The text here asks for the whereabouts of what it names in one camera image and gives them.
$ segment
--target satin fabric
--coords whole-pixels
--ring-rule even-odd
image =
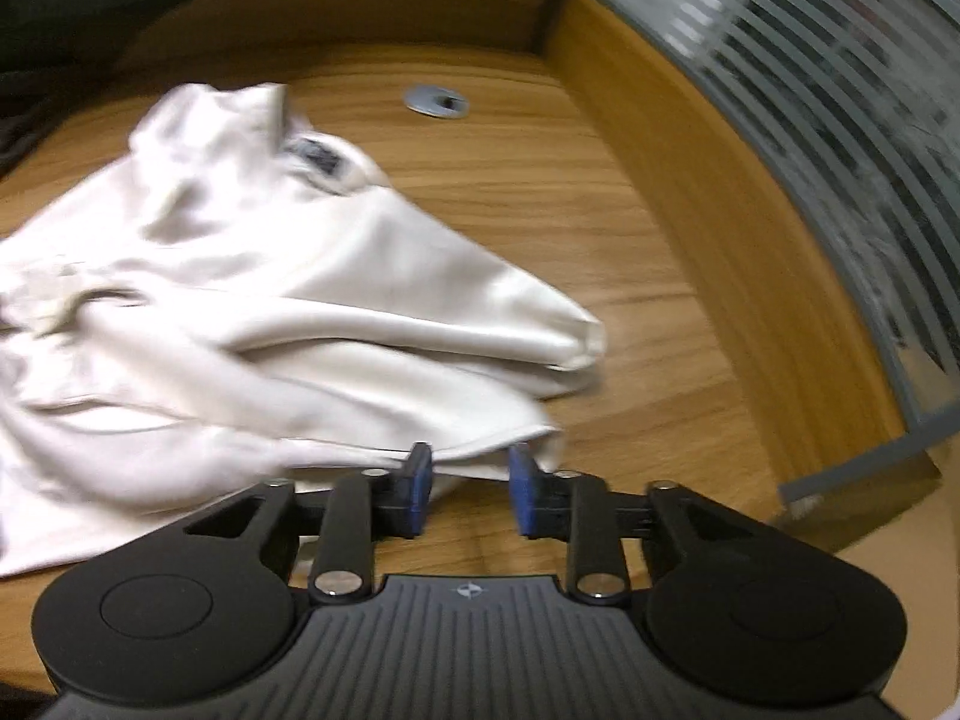
[[[272,84],[165,95],[127,156],[0,244],[0,298],[0,576],[417,440],[449,476],[503,478],[520,440],[553,467],[536,399],[592,381],[604,350],[588,312]]]

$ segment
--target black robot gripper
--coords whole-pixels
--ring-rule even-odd
[[[509,469],[522,536],[568,543],[563,586],[374,583],[374,543],[424,529],[426,445],[321,493],[267,482],[51,584],[32,618],[61,693],[44,717],[898,717],[878,693],[904,611],[871,575],[681,485],[612,493],[522,446]],[[301,536],[317,550],[294,589]]]

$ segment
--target wood grain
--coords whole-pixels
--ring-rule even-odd
[[[294,108],[366,149],[412,201],[606,323],[602,386],[547,404],[568,430],[568,466],[620,490],[675,478],[755,517],[779,509],[740,387],[693,288],[603,141],[535,57],[339,47],[219,55],[131,76],[0,184],[0,229],[121,155],[157,96],[189,79],[288,83]],[[440,121],[406,110],[403,92],[417,82],[465,94],[469,115]],[[384,544],[378,555],[388,572],[563,573],[563,546],[516,536],[506,491],[492,483],[455,490],[426,536]],[[642,581],[637,548],[628,555]],[[28,620],[48,579],[0,583],[0,680],[44,684]]]
[[[548,64],[680,255],[781,482],[899,437],[904,422],[851,298],[731,124],[596,0],[567,0]]]
[[[391,41],[526,50],[542,0],[193,0],[146,28],[120,60],[272,45]]]

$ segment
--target frosted glass partition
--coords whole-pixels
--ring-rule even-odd
[[[723,105],[856,294],[912,424],[899,363],[960,394],[960,1],[607,0]]]

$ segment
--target wooden table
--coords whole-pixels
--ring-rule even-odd
[[[643,490],[672,478],[754,517],[778,509],[773,476],[730,364],[641,197],[541,60],[483,50],[335,47],[218,55],[118,82],[0,183],[8,233],[122,154],[164,91],[290,85],[320,130],[358,143],[424,210],[555,285],[603,320],[602,386],[546,404],[568,430],[565,464]],[[472,105],[459,121],[406,110],[415,83]],[[635,549],[632,574],[643,581]],[[385,572],[560,572],[563,546],[515,535],[504,488],[470,483],[434,509],[426,535],[378,551]],[[49,689],[29,620],[54,572],[0,581],[0,680]]]

